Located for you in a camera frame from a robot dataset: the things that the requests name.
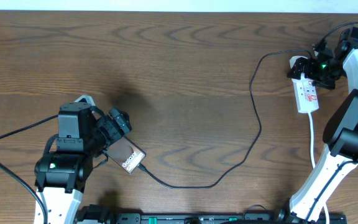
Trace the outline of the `Galaxy S25 Ultra smartphone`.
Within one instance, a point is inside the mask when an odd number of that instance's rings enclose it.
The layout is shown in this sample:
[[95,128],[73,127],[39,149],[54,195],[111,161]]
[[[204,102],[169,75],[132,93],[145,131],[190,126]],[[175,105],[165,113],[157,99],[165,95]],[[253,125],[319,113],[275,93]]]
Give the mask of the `Galaxy S25 Ultra smartphone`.
[[123,137],[108,147],[109,157],[120,165],[128,174],[146,157],[146,153],[127,137]]

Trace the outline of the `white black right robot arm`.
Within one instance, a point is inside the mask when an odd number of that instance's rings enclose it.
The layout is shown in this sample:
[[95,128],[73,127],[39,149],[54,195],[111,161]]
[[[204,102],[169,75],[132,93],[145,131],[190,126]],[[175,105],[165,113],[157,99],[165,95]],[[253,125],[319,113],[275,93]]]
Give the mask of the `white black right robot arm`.
[[313,162],[306,182],[277,217],[288,223],[316,223],[337,186],[358,166],[358,39],[342,39],[334,51],[322,40],[314,52],[315,58],[290,59],[287,76],[293,81],[298,111],[316,111],[316,87],[332,90],[341,77],[347,79],[349,94],[324,129],[319,161]]

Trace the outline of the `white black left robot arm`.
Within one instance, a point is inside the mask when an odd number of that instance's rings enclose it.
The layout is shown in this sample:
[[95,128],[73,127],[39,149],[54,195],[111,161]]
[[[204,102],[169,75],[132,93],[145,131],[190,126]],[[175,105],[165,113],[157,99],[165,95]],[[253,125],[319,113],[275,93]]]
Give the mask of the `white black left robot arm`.
[[73,223],[93,160],[131,131],[129,115],[117,108],[104,114],[90,96],[60,106],[58,133],[35,165],[35,223]]

